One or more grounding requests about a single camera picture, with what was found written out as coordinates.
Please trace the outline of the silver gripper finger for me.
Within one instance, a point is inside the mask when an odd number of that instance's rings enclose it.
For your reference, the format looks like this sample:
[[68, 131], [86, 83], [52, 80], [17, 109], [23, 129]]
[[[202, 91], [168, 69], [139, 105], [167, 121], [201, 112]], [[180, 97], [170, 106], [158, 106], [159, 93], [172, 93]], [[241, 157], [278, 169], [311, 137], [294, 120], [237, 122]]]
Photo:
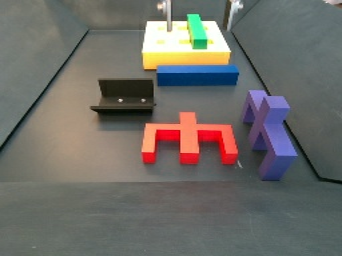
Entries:
[[172, 31], [172, 2], [171, 0], [160, 0], [156, 5], [158, 10], [166, 16], [167, 31]]
[[227, 30], [231, 30], [235, 14], [243, 9], [242, 0], [229, 0]]

